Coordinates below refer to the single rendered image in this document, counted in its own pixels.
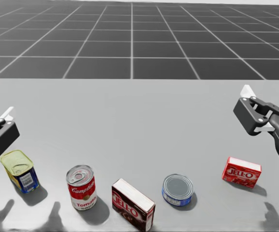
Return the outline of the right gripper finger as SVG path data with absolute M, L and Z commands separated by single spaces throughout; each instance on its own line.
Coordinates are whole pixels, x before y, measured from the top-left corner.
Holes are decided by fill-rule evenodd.
M 257 98 L 250 85 L 244 85 L 233 112 L 245 131 L 256 136 L 275 130 L 269 121 L 271 116 L 279 116 L 279 106 Z

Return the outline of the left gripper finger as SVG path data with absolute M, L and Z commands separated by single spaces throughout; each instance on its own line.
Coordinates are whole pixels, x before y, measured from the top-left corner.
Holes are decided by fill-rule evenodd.
M 13 106 L 10 106 L 0 116 L 0 155 L 20 136 L 12 112 Z

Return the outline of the red and white can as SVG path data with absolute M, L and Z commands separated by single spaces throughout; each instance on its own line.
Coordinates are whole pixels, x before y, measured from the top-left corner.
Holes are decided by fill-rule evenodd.
M 97 192 L 93 169 L 88 165 L 76 165 L 66 175 L 70 199 L 76 210 L 92 208 L 97 202 Z

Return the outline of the blue flat can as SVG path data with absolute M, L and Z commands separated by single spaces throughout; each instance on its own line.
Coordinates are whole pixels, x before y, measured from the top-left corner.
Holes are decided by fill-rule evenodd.
M 181 174 L 168 175 L 162 184 L 164 200 L 173 206 L 183 207 L 191 202 L 194 193 L 192 181 Z

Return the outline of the dark red and white carton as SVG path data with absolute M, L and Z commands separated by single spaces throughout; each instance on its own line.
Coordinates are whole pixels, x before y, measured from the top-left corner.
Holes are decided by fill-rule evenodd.
M 112 185 L 112 207 L 139 231 L 153 225 L 156 203 L 120 178 Z

